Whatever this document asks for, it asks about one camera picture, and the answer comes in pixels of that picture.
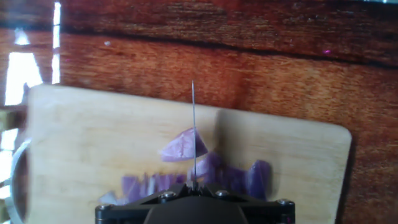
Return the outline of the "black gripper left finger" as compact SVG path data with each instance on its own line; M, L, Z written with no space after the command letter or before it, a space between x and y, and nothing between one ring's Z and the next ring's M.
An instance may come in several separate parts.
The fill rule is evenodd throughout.
M182 197L190 196L192 192L192 187L187 184L175 184L169 189L152 194L144 199L142 199L141 204L162 204L169 201L173 201Z

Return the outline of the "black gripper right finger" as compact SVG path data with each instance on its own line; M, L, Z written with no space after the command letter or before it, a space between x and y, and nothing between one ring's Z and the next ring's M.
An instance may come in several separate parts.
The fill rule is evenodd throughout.
M220 184L200 184L196 189L196 196L233 203L248 202L245 195L238 194L232 190L227 190Z

